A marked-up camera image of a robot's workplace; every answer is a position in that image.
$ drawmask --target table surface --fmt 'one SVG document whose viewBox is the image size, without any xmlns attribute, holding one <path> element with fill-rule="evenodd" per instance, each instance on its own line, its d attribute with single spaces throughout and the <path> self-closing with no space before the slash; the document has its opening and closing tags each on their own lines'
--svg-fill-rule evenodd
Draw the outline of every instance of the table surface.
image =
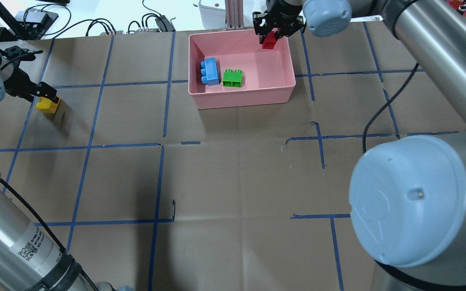
<svg viewBox="0 0 466 291">
<path fill-rule="evenodd" d="M 190 33 L 1 43 L 44 50 L 22 68 L 64 101 L 55 118 L 22 99 L 0 103 L 2 177 L 94 281 L 369 290 L 373 261 L 351 226 L 348 185 L 364 126 L 413 57 L 381 22 L 329 38 L 297 33 L 288 103 L 197 110 Z M 465 128 L 420 70 L 368 143 Z"/>
</svg>

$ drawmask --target white container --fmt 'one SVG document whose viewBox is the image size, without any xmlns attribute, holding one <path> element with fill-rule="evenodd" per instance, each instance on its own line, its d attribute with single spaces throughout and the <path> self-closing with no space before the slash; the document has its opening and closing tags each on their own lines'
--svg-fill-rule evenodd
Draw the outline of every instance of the white container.
<svg viewBox="0 0 466 291">
<path fill-rule="evenodd" d="M 199 0 L 202 25 L 206 30 L 226 27 L 226 3 L 224 0 Z"/>
</svg>

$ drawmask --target black pole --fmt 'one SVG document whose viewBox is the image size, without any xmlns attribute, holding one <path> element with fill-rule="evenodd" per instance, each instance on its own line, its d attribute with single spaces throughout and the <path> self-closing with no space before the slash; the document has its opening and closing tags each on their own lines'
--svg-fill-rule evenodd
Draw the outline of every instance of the black pole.
<svg viewBox="0 0 466 291">
<path fill-rule="evenodd" d="M 10 14 L 10 12 L 2 5 L 0 2 L 0 17 L 5 21 L 10 29 L 17 35 L 19 39 L 28 40 L 30 34 L 15 20 L 15 18 Z"/>
</svg>

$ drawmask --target blue toy block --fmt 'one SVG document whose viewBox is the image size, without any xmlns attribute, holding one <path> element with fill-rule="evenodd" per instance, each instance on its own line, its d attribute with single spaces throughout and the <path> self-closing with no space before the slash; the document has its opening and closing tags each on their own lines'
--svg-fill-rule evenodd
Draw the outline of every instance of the blue toy block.
<svg viewBox="0 0 466 291">
<path fill-rule="evenodd" d="M 220 80 L 218 79 L 217 61 L 214 57 L 209 57 L 201 61 L 201 81 L 207 85 L 218 85 Z"/>
</svg>

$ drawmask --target qr code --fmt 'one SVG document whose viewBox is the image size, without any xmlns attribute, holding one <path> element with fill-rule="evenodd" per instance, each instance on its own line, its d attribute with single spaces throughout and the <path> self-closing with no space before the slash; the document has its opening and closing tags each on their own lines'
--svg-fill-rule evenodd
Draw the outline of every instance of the qr code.
<svg viewBox="0 0 466 291">
<path fill-rule="evenodd" d="M 34 247 L 31 243 L 26 243 L 19 252 L 19 256 L 22 256 L 25 260 L 31 260 L 32 257 L 37 253 L 37 247 Z"/>
</svg>

